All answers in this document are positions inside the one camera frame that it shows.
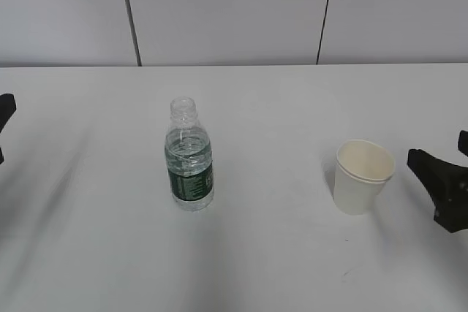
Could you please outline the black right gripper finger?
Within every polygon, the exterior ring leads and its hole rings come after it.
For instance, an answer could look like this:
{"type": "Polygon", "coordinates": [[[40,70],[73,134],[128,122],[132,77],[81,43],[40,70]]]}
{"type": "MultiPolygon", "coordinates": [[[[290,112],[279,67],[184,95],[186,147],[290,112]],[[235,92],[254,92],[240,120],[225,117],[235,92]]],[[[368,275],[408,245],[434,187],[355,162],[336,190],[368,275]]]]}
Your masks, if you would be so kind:
{"type": "Polygon", "coordinates": [[[468,155],[468,131],[459,132],[457,147],[462,154],[468,155]]]}
{"type": "Polygon", "coordinates": [[[410,149],[407,166],[434,203],[434,221],[450,233],[467,229],[467,168],[410,149]]]}

